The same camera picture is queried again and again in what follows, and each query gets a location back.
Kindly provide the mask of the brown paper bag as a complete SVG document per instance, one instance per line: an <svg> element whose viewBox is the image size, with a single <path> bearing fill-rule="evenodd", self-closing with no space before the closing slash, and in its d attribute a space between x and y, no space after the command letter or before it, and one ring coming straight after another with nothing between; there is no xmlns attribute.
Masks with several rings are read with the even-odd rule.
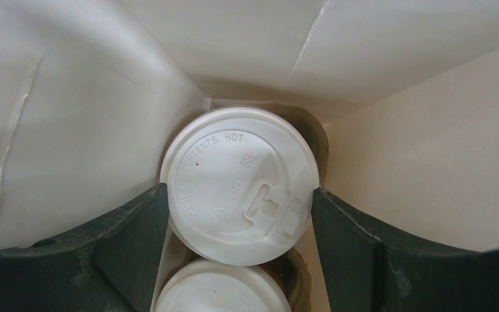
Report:
<svg viewBox="0 0 499 312"><path fill-rule="evenodd" d="M318 188L417 237L499 249L499 1L0 1L0 250L161 183L206 112L265 103L323 126ZM201 258L169 210L149 311Z"/></svg>

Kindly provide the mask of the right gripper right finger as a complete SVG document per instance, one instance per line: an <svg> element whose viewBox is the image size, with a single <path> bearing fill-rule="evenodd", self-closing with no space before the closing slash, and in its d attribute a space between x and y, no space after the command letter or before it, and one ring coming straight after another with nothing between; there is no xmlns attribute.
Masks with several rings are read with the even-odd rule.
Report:
<svg viewBox="0 0 499 312"><path fill-rule="evenodd" d="M499 311L499 249L417 237L324 188L311 212L332 311Z"/></svg>

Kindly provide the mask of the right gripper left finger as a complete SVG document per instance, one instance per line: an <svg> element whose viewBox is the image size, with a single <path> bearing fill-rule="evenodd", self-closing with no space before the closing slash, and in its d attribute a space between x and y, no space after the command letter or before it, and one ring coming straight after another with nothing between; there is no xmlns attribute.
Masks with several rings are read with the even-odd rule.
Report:
<svg viewBox="0 0 499 312"><path fill-rule="evenodd" d="M149 311L168 219L159 183L69 231L0 250L0 311Z"/></svg>

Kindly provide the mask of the lifted pulp cup carrier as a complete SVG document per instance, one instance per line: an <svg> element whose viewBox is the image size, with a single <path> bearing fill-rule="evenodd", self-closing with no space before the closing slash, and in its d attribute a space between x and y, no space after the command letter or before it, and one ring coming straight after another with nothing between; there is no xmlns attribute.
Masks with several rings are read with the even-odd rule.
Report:
<svg viewBox="0 0 499 312"><path fill-rule="evenodd" d="M290 123L309 145L317 163L319 184L326 180L329 143L321 123L307 110L279 103L258 104L258 108L272 112ZM279 286L292 311L312 308L311 257L318 255L313 225L309 224L295 247L267 263L259 265Z"/></svg>

